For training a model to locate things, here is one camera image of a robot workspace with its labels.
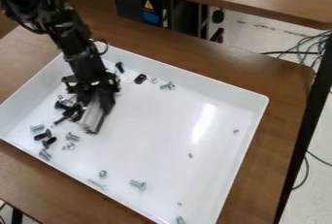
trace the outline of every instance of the wooden table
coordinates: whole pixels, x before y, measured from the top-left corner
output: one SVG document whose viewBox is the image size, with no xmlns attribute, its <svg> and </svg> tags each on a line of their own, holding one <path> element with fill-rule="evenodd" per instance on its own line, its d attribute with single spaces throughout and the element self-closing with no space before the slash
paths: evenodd
<svg viewBox="0 0 332 224">
<path fill-rule="evenodd" d="M 113 46 L 270 98 L 218 223 L 271 223 L 306 106 L 312 70 L 119 19 L 111 0 L 70 1 L 94 36 L 107 39 Z M 0 101 L 56 53 L 48 38 L 21 28 L 1 40 Z M 5 142 L 0 142 L 0 165 L 0 198 L 43 223 L 150 223 Z"/>
</svg>

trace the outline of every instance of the nut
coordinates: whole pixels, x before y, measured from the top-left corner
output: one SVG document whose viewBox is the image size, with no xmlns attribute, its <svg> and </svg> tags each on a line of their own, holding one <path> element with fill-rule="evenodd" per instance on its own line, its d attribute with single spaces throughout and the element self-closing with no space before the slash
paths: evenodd
<svg viewBox="0 0 332 224">
<path fill-rule="evenodd" d="M 99 172 L 99 178 L 104 179 L 107 177 L 107 172 L 106 171 L 100 171 Z"/>
</svg>

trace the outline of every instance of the black screw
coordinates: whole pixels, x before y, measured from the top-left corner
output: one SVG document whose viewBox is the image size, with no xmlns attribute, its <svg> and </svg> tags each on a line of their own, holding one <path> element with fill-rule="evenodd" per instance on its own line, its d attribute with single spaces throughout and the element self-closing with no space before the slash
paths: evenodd
<svg viewBox="0 0 332 224">
<path fill-rule="evenodd" d="M 64 105 L 63 103 L 56 101 L 55 105 L 54 105 L 56 110 L 62 109 L 65 111 L 68 111 L 71 109 L 71 107 Z"/>
<path fill-rule="evenodd" d="M 116 67 L 121 73 L 124 73 L 122 62 L 117 62 Z"/>
<path fill-rule="evenodd" d="M 44 148 L 49 149 L 50 145 L 53 144 L 53 143 L 55 143 L 56 140 L 57 140 L 56 137 L 52 137 L 52 138 L 50 138 L 50 139 L 47 140 L 47 141 L 43 141 L 43 146 L 44 146 Z"/>
<path fill-rule="evenodd" d="M 66 119 L 68 119 L 69 117 L 70 116 L 61 117 L 58 120 L 55 120 L 53 124 L 56 126 L 56 125 L 60 124 L 62 121 L 65 121 Z"/>
<path fill-rule="evenodd" d="M 50 138 L 51 137 L 51 131 L 50 129 L 47 129 L 44 134 L 40 134 L 34 137 L 35 141 L 39 141 L 43 138 Z"/>
</svg>

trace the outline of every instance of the bolt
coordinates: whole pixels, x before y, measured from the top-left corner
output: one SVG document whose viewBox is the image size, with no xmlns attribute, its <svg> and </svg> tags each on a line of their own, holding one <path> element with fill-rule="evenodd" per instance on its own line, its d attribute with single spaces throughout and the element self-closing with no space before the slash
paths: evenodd
<svg viewBox="0 0 332 224">
<path fill-rule="evenodd" d="M 71 107 L 73 105 L 73 102 L 64 98 L 62 95 L 58 95 L 57 99 L 59 100 L 60 104 L 63 104 L 67 107 Z"/>
<path fill-rule="evenodd" d="M 146 190 L 146 188 L 147 188 L 147 184 L 144 183 L 144 182 L 139 182 L 139 181 L 131 180 L 130 184 L 133 185 L 133 186 L 135 186 L 135 187 L 137 187 L 137 188 L 139 188 L 142 191 Z"/>
<path fill-rule="evenodd" d="M 124 73 L 122 62 L 117 62 L 116 67 L 122 74 Z"/>
<path fill-rule="evenodd" d="M 178 223 L 178 224 L 185 224 L 183 218 L 180 217 L 180 216 L 177 218 L 177 223 Z"/>
<path fill-rule="evenodd" d="M 39 141 L 43 138 L 51 138 L 51 131 L 50 129 L 47 129 L 47 131 L 45 131 L 45 133 L 37 135 L 34 137 L 35 141 Z"/>
<path fill-rule="evenodd" d="M 74 143 L 69 143 L 69 144 L 67 144 L 67 148 L 69 150 L 74 150 L 75 149 L 75 144 Z"/>
<path fill-rule="evenodd" d="M 107 172 L 106 171 L 100 171 L 99 172 L 99 178 L 104 179 L 107 177 Z"/>
<path fill-rule="evenodd" d="M 45 126 L 43 124 L 36 125 L 36 126 L 30 126 L 30 130 L 32 133 L 37 133 L 38 131 L 44 130 Z"/>
<path fill-rule="evenodd" d="M 44 148 L 49 149 L 50 145 L 53 144 L 53 143 L 55 143 L 56 140 L 57 140 L 56 137 L 52 137 L 52 138 L 48 139 L 47 141 L 43 141 Z"/>
<path fill-rule="evenodd" d="M 156 83 L 158 83 L 158 79 L 157 78 L 152 78 L 150 80 L 150 82 L 153 83 L 153 84 L 156 84 Z"/>
<path fill-rule="evenodd" d="M 44 158 L 45 160 L 50 160 L 51 159 L 51 155 L 46 151 L 46 149 L 42 149 L 40 152 L 39 152 L 39 156 L 41 156 L 42 158 Z"/>
<path fill-rule="evenodd" d="M 95 186 L 101 188 L 102 190 L 105 190 L 106 189 L 106 185 L 103 185 L 103 184 L 100 184 L 99 182 L 96 182 L 92 179 L 88 179 L 89 182 L 91 182 L 92 184 L 94 184 Z"/>
<path fill-rule="evenodd" d="M 55 103 L 55 105 L 54 105 L 54 108 L 55 108 L 56 110 L 60 110 L 60 109 L 62 109 L 62 110 L 64 110 L 64 111 L 68 111 L 68 110 L 71 109 L 69 106 L 64 105 L 64 104 L 61 103 L 60 101 L 56 101 L 56 103 Z"/>
<path fill-rule="evenodd" d="M 74 142 L 79 142 L 80 141 L 80 137 L 76 136 L 76 135 L 73 135 L 72 132 L 69 132 L 67 135 L 66 135 L 66 140 L 67 141 L 74 141 Z"/>
<path fill-rule="evenodd" d="M 164 84 L 164 85 L 161 85 L 159 86 L 160 89 L 169 89 L 169 90 L 173 90 L 175 89 L 175 86 L 174 84 L 170 81 L 169 83 L 167 84 Z"/>
</svg>

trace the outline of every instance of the floor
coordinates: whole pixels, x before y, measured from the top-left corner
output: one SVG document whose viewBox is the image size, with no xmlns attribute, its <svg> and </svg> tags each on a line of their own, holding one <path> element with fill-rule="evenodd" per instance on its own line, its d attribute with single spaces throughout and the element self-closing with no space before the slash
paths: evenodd
<svg viewBox="0 0 332 224">
<path fill-rule="evenodd" d="M 266 18 L 226 12 L 226 20 L 221 24 L 225 28 L 224 43 L 230 46 L 244 48 L 256 52 L 271 50 L 286 50 L 293 47 L 303 38 L 303 35 L 314 35 L 321 31 L 304 28 Z M 219 25 L 212 24 L 210 33 L 213 34 Z M 283 57 L 292 62 L 298 62 L 296 55 Z M 314 58 L 309 57 L 308 64 Z M 332 97 L 330 97 L 321 116 L 310 151 L 332 162 Z M 332 168 L 323 165 L 312 156 L 307 155 L 310 172 L 306 183 L 292 192 L 288 201 L 281 224 L 328 224 L 331 223 L 332 213 Z M 297 181 L 301 181 L 305 168 L 301 169 Z M 11 223 L 11 208 L 5 206 L 0 215 L 6 223 Z M 24 224 L 36 223 L 24 217 Z"/>
</svg>

